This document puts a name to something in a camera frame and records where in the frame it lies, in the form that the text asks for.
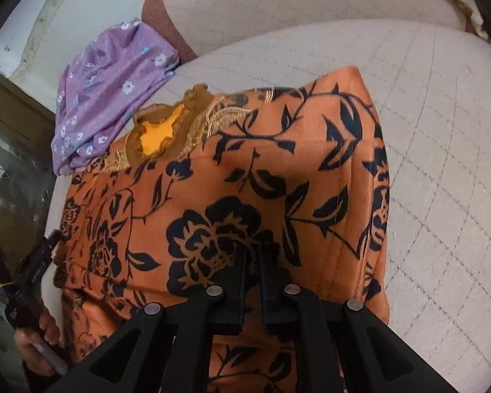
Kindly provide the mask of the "person's left hand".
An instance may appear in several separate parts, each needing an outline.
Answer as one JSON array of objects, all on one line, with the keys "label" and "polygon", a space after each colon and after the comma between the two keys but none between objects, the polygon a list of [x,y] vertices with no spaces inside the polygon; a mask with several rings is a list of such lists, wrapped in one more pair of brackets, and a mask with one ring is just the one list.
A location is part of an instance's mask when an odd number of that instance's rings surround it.
[{"label": "person's left hand", "polygon": [[55,318],[43,307],[39,318],[39,329],[31,328],[16,329],[14,340],[20,355],[27,368],[41,376],[53,376],[57,374],[56,367],[45,358],[36,348],[45,341],[49,345],[56,345],[60,340],[60,329]]}]

